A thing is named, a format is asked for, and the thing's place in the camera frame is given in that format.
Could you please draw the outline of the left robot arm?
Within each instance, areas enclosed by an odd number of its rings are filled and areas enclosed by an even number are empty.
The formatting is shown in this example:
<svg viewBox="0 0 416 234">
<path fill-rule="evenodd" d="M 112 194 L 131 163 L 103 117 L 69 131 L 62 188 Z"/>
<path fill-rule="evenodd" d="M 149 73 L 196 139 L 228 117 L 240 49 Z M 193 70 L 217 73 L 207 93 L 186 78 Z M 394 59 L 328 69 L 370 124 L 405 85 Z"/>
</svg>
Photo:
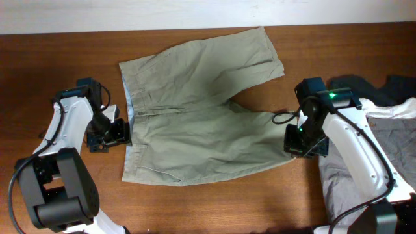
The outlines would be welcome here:
<svg viewBox="0 0 416 234">
<path fill-rule="evenodd" d="M 54 115 L 34 153 L 16 162 L 8 186 L 8 212 L 21 233 L 12 207 L 19 185 L 33 225 L 55 233 L 127 233 L 100 208 L 99 193 L 81 158 L 86 144 L 92 153 L 131 143 L 129 123 L 115 110 L 105 115 L 101 84 L 79 85 L 53 99 Z"/>
</svg>

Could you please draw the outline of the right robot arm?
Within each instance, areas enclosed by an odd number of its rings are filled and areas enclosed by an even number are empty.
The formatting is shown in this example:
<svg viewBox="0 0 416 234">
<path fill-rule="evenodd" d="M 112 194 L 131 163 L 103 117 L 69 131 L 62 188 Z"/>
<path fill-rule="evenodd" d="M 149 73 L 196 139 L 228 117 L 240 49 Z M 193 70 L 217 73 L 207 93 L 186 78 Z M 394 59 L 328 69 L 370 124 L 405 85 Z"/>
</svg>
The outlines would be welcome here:
<svg viewBox="0 0 416 234">
<path fill-rule="evenodd" d="M 296 88 L 295 93 L 298 112 L 307 119 L 286 127 L 284 150 L 322 155 L 321 147 L 331 141 L 366 199 L 314 233 L 414 233 L 415 190 L 389 162 L 353 93 L 326 88 Z"/>
</svg>

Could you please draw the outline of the khaki shorts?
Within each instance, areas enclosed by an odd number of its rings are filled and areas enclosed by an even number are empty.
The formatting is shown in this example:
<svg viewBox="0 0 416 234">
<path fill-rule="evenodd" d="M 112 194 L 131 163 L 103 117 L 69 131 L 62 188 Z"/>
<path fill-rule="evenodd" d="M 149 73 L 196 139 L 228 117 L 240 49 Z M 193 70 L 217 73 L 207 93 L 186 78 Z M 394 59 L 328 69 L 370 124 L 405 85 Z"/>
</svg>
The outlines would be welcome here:
<svg viewBox="0 0 416 234">
<path fill-rule="evenodd" d="M 291 162 L 283 119 L 232 101 L 284 74 L 264 28 L 189 41 L 120 71 L 131 128 L 123 181 L 199 185 Z"/>
</svg>

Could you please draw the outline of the grey garment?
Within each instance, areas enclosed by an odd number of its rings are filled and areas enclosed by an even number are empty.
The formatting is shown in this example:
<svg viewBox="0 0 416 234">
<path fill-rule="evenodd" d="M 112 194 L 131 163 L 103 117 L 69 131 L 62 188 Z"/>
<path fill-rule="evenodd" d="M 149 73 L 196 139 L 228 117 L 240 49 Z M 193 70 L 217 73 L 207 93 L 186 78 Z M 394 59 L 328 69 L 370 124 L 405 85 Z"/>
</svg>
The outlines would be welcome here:
<svg viewBox="0 0 416 234">
<path fill-rule="evenodd" d="M 415 188 L 415 120 L 369 118 L 368 121 L 391 164 Z M 330 222 L 342 212 L 366 201 L 333 143 L 329 145 L 328 156 L 321 157 L 318 163 Z"/>
</svg>

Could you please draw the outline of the dark green garment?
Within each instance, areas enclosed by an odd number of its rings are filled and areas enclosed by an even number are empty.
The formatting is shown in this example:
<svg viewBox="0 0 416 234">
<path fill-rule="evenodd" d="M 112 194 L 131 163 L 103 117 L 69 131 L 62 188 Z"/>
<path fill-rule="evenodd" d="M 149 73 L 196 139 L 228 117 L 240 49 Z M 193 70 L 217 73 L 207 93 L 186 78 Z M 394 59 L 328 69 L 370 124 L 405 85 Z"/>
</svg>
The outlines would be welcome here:
<svg viewBox="0 0 416 234">
<path fill-rule="evenodd" d="M 357 97 L 369 99 L 378 107 L 400 105 L 415 97 L 415 78 L 402 75 L 389 75 L 380 88 L 358 75 L 334 77 L 329 86 L 331 89 L 350 88 Z"/>
</svg>

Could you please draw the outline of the white garment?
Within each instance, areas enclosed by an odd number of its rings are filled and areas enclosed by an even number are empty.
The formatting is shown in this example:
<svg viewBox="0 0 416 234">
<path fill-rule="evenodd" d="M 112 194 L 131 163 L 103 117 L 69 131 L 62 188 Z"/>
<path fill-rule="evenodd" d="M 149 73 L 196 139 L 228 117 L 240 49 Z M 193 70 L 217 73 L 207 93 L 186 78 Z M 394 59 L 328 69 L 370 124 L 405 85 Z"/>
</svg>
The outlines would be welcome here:
<svg viewBox="0 0 416 234">
<path fill-rule="evenodd" d="M 402 104 L 390 107 L 376 106 L 371 100 L 364 97 L 359 98 L 362 109 L 368 118 L 383 119 L 415 119 L 415 98 L 411 97 Z"/>
</svg>

